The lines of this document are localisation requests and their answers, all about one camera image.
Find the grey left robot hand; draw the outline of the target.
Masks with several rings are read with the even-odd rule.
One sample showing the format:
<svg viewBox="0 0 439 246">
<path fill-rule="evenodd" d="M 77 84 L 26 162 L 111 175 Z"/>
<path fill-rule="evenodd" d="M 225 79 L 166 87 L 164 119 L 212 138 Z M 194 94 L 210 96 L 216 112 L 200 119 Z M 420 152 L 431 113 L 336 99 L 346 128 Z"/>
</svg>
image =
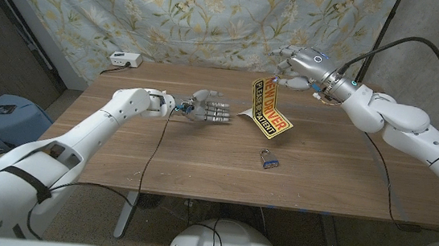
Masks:
<svg viewBox="0 0 439 246">
<path fill-rule="evenodd" d="M 209 89 L 199 90 L 182 101 L 182 115 L 191 121 L 227 122 L 230 120 L 230 106 L 212 100 L 220 97 L 221 93 Z"/>
</svg>

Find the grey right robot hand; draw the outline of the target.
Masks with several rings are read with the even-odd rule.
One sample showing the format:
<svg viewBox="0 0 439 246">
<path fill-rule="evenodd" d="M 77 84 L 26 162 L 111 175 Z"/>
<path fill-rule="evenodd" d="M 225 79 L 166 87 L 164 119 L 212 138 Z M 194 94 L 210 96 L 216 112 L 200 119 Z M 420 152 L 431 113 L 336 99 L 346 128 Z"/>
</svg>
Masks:
<svg viewBox="0 0 439 246">
<path fill-rule="evenodd" d="M 312 47 L 285 45 L 270 51 L 268 55 L 283 58 L 274 74 L 280 75 L 289 69 L 297 73 L 295 78 L 277 79 L 279 85 L 294 91 L 305 91 L 316 84 L 327 95 L 342 102 L 355 92 L 355 88 L 338 73 L 330 58 Z"/>
</svg>

